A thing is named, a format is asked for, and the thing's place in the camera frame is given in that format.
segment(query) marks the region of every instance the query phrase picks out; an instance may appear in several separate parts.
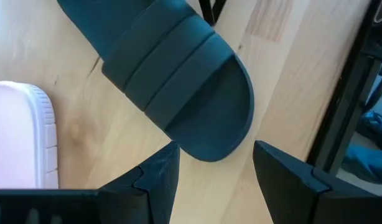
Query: blue fabric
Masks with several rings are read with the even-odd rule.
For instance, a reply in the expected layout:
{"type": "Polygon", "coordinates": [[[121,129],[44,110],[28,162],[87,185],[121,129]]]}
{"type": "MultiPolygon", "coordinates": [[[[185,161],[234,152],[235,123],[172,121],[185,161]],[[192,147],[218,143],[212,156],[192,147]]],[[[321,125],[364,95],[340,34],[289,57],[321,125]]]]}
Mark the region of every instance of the blue fabric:
{"type": "Polygon", "coordinates": [[[362,180],[382,184],[382,150],[349,146],[342,168],[362,180]]]}

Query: black metal frame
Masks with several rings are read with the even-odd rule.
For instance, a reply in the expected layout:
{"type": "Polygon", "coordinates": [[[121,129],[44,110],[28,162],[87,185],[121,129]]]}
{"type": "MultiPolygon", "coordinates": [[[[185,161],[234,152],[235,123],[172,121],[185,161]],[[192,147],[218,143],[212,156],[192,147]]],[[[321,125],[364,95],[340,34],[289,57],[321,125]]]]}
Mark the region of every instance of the black metal frame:
{"type": "Polygon", "coordinates": [[[380,0],[372,0],[317,133],[307,163],[336,174],[365,109],[382,58],[371,51],[371,30],[380,0]]]}
{"type": "Polygon", "coordinates": [[[214,26],[217,23],[217,20],[221,14],[221,11],[223,10],[225,3],[226,0],[216,0],[212,7],[212,4],[210,4],[210,0],[199,0],[203,18],[211,26],[214,26]]]}

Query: wooden surface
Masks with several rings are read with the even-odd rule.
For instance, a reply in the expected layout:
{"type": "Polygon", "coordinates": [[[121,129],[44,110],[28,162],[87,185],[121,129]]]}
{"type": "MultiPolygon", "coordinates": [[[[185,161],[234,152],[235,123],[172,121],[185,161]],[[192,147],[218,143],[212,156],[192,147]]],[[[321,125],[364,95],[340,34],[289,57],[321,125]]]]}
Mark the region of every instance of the wooden surface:
{"type": "MultiPolygon", "coordinates": [[[[188,1],[198,12],[197,0],[188,1]]],[[[253,82],[254,120],[226,159],[181,153],[171,223],[271,223],[251,159],[255,139],[305,159],[369,0],[227,0],[216,31],[253,82]]],[[[0,80],[53,102],[61,188],[97,188],[169,142],[102,74],[53,0],[0,0],[0,80]]]]}

